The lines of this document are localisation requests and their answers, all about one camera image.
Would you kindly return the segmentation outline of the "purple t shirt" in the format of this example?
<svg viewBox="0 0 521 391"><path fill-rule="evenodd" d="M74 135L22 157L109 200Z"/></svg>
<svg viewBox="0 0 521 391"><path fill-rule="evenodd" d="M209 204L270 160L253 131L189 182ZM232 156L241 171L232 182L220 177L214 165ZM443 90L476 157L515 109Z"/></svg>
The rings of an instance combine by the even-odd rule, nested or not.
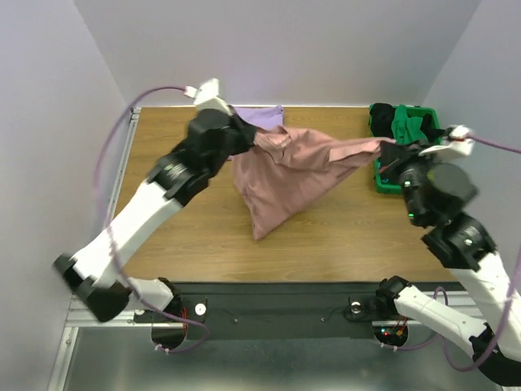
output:
<svg viewBox="0 0 521 391"><path fill-rule="evenodd" d="M234 107L234 110L241 118L241 130L248 142L253 140L257 130L271 131L283 125L284 110L280 105L266 108Z"/></svg>

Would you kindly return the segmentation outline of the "pink printed t shirt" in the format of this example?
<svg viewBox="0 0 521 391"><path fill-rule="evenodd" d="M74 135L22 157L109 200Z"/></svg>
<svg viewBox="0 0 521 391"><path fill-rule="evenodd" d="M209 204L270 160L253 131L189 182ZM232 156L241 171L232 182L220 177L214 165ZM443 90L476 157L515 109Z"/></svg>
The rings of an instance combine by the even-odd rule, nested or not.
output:
<svg viewBox="0 0 521 391"><path fill-rule="evenodd" d="M253 147L232 156L234 185L252 219L252 236L265 238L290 217L381 155L389 138L337 139L319 130L258 130Z"/></svg>

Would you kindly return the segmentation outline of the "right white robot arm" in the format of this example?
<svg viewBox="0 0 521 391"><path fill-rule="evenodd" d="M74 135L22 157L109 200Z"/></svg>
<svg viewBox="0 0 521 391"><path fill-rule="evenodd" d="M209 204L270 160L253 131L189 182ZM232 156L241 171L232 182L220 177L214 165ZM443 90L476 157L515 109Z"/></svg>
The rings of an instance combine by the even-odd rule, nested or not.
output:
<svg viewBox="0 0 521 391"><path fill-rule="evenodd" d="M464 208L478 195L467 173L452 160L469 156L471 141L430 146L381 145L381 169L401 186L412 225L429 228L422 241L466 289L482 314L475 319L422 293L394 276L375 293L374 307L384 318L402 315L450 340L471 357L477 369L503 387L520 385L520 295L484 226Z"/></svg>

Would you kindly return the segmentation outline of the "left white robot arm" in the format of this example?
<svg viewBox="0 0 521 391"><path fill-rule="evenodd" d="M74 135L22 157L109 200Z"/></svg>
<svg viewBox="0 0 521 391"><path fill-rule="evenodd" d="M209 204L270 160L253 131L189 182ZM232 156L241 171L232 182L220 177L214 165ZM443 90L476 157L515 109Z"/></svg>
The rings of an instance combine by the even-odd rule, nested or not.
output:
<svg viewBox="0 0 521 391"><path fill-rule="evenodd" d="M136 296L164 321L181 312L181 301L167 279L132 279L123 265L164 222L205 190L230 156L247 152L257 127L236 112L204 109L188 123L186 137L157 160L128 204L98 236L54 267L100 322L119 315Z"/></svg>

